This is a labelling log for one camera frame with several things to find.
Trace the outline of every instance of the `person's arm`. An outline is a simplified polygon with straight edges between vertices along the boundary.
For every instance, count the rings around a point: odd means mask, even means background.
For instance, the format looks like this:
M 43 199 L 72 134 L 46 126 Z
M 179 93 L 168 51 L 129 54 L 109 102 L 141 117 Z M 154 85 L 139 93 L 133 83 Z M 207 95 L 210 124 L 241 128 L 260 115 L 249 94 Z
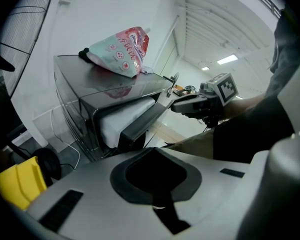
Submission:
M 232 100 L 224 107 L 223 113 L 221 115 L 221 120 L 231 119 L 246 111 L 247 109 L 256 106 L 260 101 L 264 99 L 264 97 L 265 94 L 262 93 L 252 98 Z

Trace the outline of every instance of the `black hole opening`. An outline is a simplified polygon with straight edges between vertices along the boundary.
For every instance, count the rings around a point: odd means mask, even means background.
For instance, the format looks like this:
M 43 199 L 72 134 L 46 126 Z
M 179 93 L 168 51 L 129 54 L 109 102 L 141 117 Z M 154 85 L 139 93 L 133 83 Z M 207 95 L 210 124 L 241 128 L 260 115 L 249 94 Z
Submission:
M 180 165 L 152 150 L 126 170 L 126 179 L 135 187 L 154 194 L 171 192 L 187 178 Z

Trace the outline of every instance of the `white cable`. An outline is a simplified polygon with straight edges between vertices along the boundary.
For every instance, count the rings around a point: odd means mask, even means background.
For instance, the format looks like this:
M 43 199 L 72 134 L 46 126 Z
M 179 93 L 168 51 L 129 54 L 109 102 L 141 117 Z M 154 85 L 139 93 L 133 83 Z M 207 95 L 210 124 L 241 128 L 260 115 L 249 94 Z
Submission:
M 58 140 L 60 140 L 62 143 L 66 144 L 68 147 L 70 147 L 70 148 L 72 148 L 72 149 L 74 149 L 75 151 L 78 152 L 78 155 L 79 155 L 78 161 L 76 162 L 76 165 L 75 165 L 75 167 L 74 167 L 74 169 L 76 169 L 77 166 L 78 166 L 78 164 L 79 164 L 79 161 L 80 161 L 80 152 L 79 152 L 77 149 L 75 149 L 73 146 L 71 146 L 70 144 L 64 142 L 60 137 L 58 137 L 58 136 L 56 135 L 55 130 L 54 130 L 54 126 L 53 126 L 53 124 L 52 124 L 52 111 L 53 111 L 55 108 L 56 108 L 56 107 L 53 107 L 53 108 L 51 109 L 51 111 L 50 111 L 50 123 L 51 123 L 51 128 L 52 128 L 53 135 L 54 135 Z

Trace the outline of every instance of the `plastic bag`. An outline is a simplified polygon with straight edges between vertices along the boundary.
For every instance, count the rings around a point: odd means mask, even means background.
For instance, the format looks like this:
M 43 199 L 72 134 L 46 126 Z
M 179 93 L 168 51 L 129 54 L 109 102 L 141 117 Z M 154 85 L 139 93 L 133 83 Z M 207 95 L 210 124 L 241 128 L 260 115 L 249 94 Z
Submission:
M 91 45 L 86 56 L 107 70 L 133 78 L 143 67 L 148 43 L 141 27 L 131 27 Z
M 152 67 L 149 67 L 149 66 L 142 66 L 140 72 L 144 73 L 144 74 L 152 74 L 154 72 L 154 69 Z

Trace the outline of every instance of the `yellow object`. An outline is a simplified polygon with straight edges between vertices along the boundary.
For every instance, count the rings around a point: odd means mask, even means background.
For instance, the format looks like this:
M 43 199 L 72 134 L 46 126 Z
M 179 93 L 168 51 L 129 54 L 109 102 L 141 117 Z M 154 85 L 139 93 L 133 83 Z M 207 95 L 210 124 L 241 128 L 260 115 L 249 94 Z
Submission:
M 0 173 L 0 194 L 3 199 L 25 210 L 47 189 L 36 156 Z

